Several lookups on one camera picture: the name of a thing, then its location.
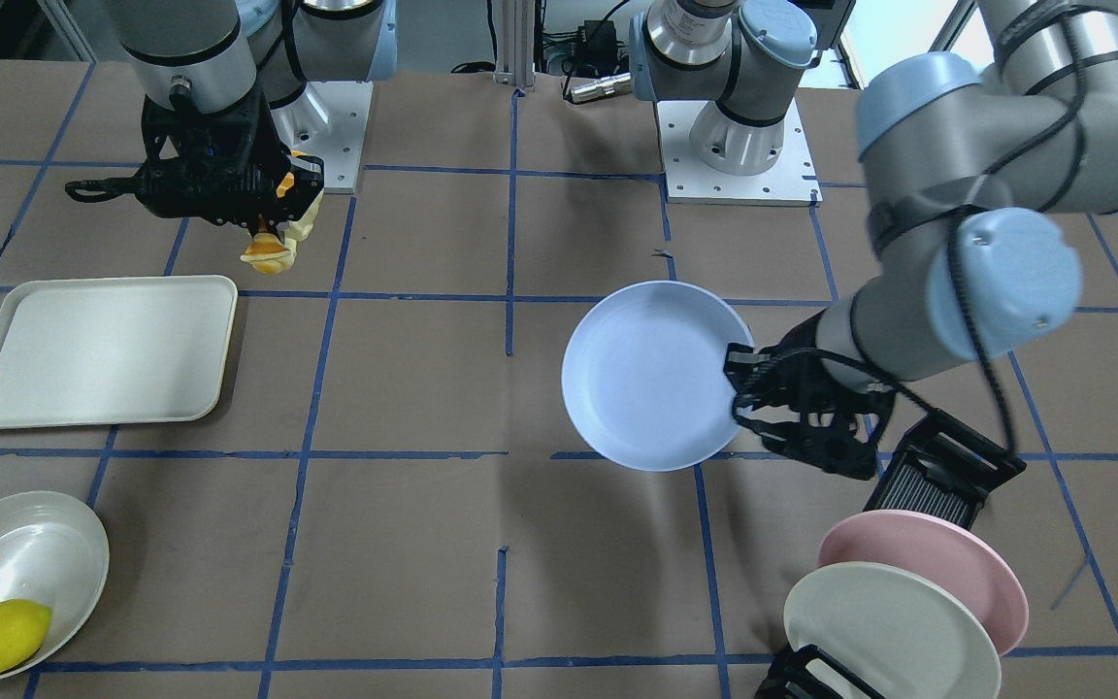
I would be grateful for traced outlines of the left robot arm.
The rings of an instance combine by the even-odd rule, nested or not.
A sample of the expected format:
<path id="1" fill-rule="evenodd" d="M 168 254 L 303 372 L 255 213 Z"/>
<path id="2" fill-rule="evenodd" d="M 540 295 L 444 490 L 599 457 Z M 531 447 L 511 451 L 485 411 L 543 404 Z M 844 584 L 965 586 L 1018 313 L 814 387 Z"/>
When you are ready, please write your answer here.
<path id="1" fill-rule="evenodd" d="M 1118 212 L 1118 1 L 980 1 L 994 62 L 888 67 L 855 106 L 866 234 L 881 274 L 781 338 L 729 344 L 729 416 L 762 446 L 873 478 L 909 384 L 977 363 L 1001 443 L 918 399 L 929 425 L 1017 464 L 991 361 L 1073 314 L 1081 261 L 1050 212 Z"/>

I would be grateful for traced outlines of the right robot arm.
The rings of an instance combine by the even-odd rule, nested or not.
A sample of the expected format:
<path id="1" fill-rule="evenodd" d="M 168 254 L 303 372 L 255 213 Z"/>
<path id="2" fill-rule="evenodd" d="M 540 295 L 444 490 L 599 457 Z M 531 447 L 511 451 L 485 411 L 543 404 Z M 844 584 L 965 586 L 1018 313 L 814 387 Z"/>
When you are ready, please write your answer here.
<path id="1" fill-rule="evenodd" d="M 107 1 L 144 89 L 144 160 L 127 178 L 67 185 L 80 202 L 133 196 L 280 242 L 307 236 L 325 167 L 284 112 L 315 83 L 377 83 L 398 66 L 392 1 Z"/>

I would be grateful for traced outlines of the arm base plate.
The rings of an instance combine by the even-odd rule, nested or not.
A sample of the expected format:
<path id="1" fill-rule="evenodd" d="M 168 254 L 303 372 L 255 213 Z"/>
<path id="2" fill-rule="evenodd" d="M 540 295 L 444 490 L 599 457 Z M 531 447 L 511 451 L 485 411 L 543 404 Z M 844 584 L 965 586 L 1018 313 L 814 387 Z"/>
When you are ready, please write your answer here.
<path id="1" fill-rule="evenodd" d="M 307 83 L 296 100 L 272 111 L 286 145 L 323 160 L 332 193 L 358 190 L 375 91 L 373 83 Z"/>
<path id="2" fill-rule="evenodd" d="M 795 103 L 781 122 L 768 127 L 733 122 L 711 101 L 664 101 L 655 112 L 672 202 L 821 202 L 819 178 Z"/>

